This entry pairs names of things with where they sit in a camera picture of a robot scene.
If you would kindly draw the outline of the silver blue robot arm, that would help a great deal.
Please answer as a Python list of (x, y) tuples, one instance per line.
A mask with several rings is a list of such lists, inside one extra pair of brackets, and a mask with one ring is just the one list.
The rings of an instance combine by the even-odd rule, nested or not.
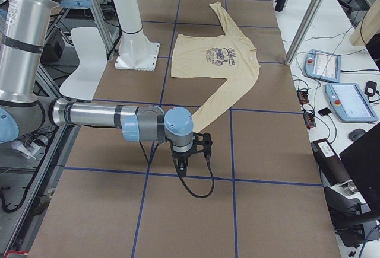
[(56, 7), (91, 8), (93, 0), (9, 0), (1, 41), (1, 141), (47, 126), (86, 125), (119, 128), (127, 141), (169, 142), (179, 177), (185, 177), (188, 158), (196, 153), (191, 114), (175, 107), (102, 106), (91, 99), (106, 66), (102, 40), (95, 35), (98, 58), (90, 47), (77, 48), (80, 64), (61, 85), (62, 98), (37, 97), (33, 92), (45, 37)]

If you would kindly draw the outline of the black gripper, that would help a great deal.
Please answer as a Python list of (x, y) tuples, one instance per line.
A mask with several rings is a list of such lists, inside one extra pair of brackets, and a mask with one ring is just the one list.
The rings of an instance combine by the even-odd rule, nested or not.
[(178, 164), (179, 176), (187, 176), (188, 158), (191, 156), (190, 151), (187, 152), (173, 152), (174, 158)]

